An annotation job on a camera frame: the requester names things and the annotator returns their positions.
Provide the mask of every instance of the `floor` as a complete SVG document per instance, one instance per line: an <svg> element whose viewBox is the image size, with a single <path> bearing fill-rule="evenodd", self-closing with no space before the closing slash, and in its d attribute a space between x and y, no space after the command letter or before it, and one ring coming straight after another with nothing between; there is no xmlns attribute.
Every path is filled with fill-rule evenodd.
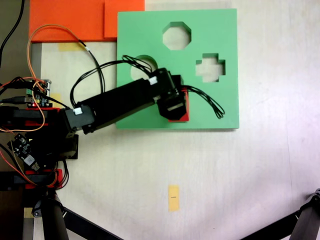
<svg viewBox="0 0 320 240"><path fill-rule="evenodd" d="M0 1L0 43L14 26L21 7L21 0ZM17 29L6 43L2 53L0 68L0 83L5 83L17 76L28 76L29 70L26 59L28 41L29 0L25 1L24 13ZM1 97L13 94L24 94L24 90L11 90ZM0 143L8 142L6 133L0 133ZM0 171L11 171L10 167L0 159ZM22 191L0 192L0 231L1 239L21 240L23 230L24 209L21 207Z"/></svg>

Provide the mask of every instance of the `metal leg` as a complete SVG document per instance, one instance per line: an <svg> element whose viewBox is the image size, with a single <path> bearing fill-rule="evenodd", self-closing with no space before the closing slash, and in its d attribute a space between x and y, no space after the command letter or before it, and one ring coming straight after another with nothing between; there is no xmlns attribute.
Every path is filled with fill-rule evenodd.
<svg viewBox="0 0 320 240"><path fill-rule="evenodd" d="M44 200L41 214L45 240L69 240L61 206L56 201Z"/></svg>
<svg viewBox="0 0 320 240"><path fill-rule="evenodd" d="M87 240L123 240L67 208L64 211L66 228Z"/></svg>
<svg viewBox="0 0 320 240"><path fill-rule="evenodd" d="M320 215L314 206L305 208L291 234L290 240L316 240L320 227Z"/></svg>
<svg viewBox="0 0 320 240"><path fill-rule="evenodd" d="M281 240L289 236L295 228L300 211L296 211L242 240Z"/></svg>

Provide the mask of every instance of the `orange board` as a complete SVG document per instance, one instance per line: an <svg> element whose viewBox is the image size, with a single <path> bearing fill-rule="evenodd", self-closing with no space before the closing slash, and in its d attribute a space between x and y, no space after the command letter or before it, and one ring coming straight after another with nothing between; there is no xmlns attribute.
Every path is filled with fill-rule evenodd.
<svg viewBox="0 0 320 240"><path fill-rule="evenodd" d="M145 0L105 0L104 38L116 41L118 35L118 12L138 12L145 10Z"/></svg>
<svg viewBox="0 0 320 240"><path fill-rule="evenodd" d="M118 12L144 9L144 0L30 0L29 36L44 24L59 24L70 28L85 42L110 41L109 37L115 41ZM32 42L59 43L76 40L67 31L50 27L40 30Z"/></svg>

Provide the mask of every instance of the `circular hole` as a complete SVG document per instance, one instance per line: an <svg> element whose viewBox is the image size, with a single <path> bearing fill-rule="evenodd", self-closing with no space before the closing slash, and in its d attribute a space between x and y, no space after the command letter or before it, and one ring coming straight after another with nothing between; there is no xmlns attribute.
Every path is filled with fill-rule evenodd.
<svg viewBox="0 0 320 240"><path fill-rule="evenodd" d="M156 60L154 60L153 57L151 56L148 56L148 55L140 55L140 56L137 56L135 57L136 59L139 59L141 61L139 61L139 63L141 65L144 65L144 66L147 66L148 67L148 64L151 66L151 69L152 69L152 72L156 69L158 69L158 64L156 62ZM132 66L131 67L131 71L130 71L130 74L131 74L131 78L133 80L138 80L138 79L149 79L149 77L147 76L147 74L145 74L143 71L141 71L140 69Z"/></svg>

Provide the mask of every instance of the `wire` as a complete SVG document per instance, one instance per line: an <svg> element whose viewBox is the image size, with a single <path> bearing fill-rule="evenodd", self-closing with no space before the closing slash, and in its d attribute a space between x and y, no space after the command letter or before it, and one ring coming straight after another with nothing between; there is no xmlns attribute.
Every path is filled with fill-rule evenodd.
<svg viewBox="0 0 320 240"><path fill-rule="evenodd" d="M61 181L61 183L59 184L59 186L56 188L57 190L63 189L69 182L69 170L68 170L68 166L67 166L67 162L65 159L62 160L63 165L64 165L64 176L63 179Z"/></svg>
<svg viewBox="0 0 320 240"><path fill-rule="evenodd" d="M43 118L43 122L42 122L41 126L36 128L36 129L32 129L32 130L22 130L22 129L4 130L4 129L0 128L1 132L6 132L6 133L7 132L34 132L34 131L37 131L37 130L41 129L45 125L46 118L45 118L44 112L41 110L39 104L36 101L35 92L34 91L32 91L32 98L33 98L34 103L38 107L38 109L39 109L39 111L40 111L40 113L42 115L42 118Z"/></svg>
<svg viewBox="0 0 320 240"><path fill-rule="evenodd" d="M105 78L104 78L104 76L103 76L102 70L99 69L100 66L99 66L99 63L97 62L95 56L92 54L92 52L91 52L90 49L87 47L87 45L86 45L82 40L80 40L73 31L71 31L69 28L67 28L67 27L65 27L65 26L63 26L63 25L60 25L60 24L45 24L45 25L42 25L42 26L38 27L37 29L35 29L35 30L33 31L33 33L30 35L29 40L28 40L28 43L27 43L27 47L26 47L26 59L27 59L28 67L29 67L29 70L30 70L30 73L31 73L32 77L33 77L34 79L36 79L36 74L35 74L35 72L34 72L34 70L33 70L33 68L32 68L31 60L30 60L31 41L32 41L33 37L35 36L35 34L36 34L39 30L45 29L45 28L52 28L52 27L55 27L55 28L59 28L59 29L63 29L63 30L68 31L68 32L69 32L71 35L73 35L73 36L79 41L79 43L82 44L82 45L84 46L84 48L89 52L89 54L91 55L91 57L92 57L92 59L93 59L93 61L94 61L94 63L95 63L96 68L97 68L98 71L99 71L100 88L101 88L101 92L103 93L104 88L106 87L106 86L105 86L105 82L104 82Z"/></svg>
<svg viewBox="0 0 320 240"><path fill-rule="evenodd" d="M1 44L1 47L0 47L0 68L1 68L1 62L2 62L2 52L5 48L7 41L9 40L9 38L14 33L14 31L16 30L17 26L20 23L20 20L22 18L23 13L24 13L24 7L25 7L25 0L21 0L21 8L20 8L20 13L19 13L18 19L16 20L16 22L15 22L13 28L11 29L11 31L9 32L9 34L3 40L3 43Z"/></svg>
<svg viewBox="0 0 320 240"><path fill-rule="evenodd" d="M21 166L19 165L18 161L17 161L17 158L16 158L16 154L15 154L15 150L14 150L14 146L12 144L12 141L10 140L10 144L11 144L11 149L12 149L12 152L13 152L13 157L14 157L14 163L16 163L16 165L18 166L18 168L20 169L21 173L23 174L24 176L24 179L28 179L28 182L35 185L35 186L38 186L38 184L34 183L33 181L31 181L29 178L27 178L27 176L25 175L24 171L22 170Z"/></svg>
<svg viewBox="0 0 320 240"><path fill-rule="evenodd" d="M221 119L224 117L224 114L226 113L225 110L222 108L222 106L219 105L211 96L206 94L204 91L200 90L199 88L196 88L194 86L189 85L182 85L182 89L186 89L188 92L193 92L198 94L200 97L202 97L204 100L207 101L207 103L212 107L216 117L218 119Z"/></svg>
<svg viewBox="0 0 320 240"><path fill-rule="evenodd" d="M106 62L102 65L100 65L99 67L101 69L103 68L106 68L106 67L109 67L109 66L112 66L112 65L117 65L117 64L122 64L122 63L127 63L141 71L143 71L145 74L147 74L148 77L151 77L151 72L152 72L152 67L150 66L150 64L148 64L147 62L143 61L143 60L140 60L138 58L134 58L132 56L128 56L128 55L123 55L122 56L122 60L115 60L115 61L110 61L110 62ZM74 98L74 91L75 91L75 88L76 86L82 81L84 80L85 78L89 77L90 75L94 74L95 72L98 71L98 68L94 68L94 69L91 69L87 72L85 72L84 74L82 74L78 80L75 82L75 84L72 86L72 89L70 91L70 102L72 104L73 107L76 106L76 101L75 101L75 98Z"/></svg>
<svg viewBox="0 0 320 240"><path fill-rule="evenodd" d="M12 156L11 152L10 152L7 148L5 148L5 146L3 146L1 143L0 143L0 148L2 148L2 149L6 152L6 154L8 154L8 156L9 156L9 157L11 158L11 160L13 161L14 165L18 168L19 166L16 164L15 159L14 159L14 157Z"/></svg>

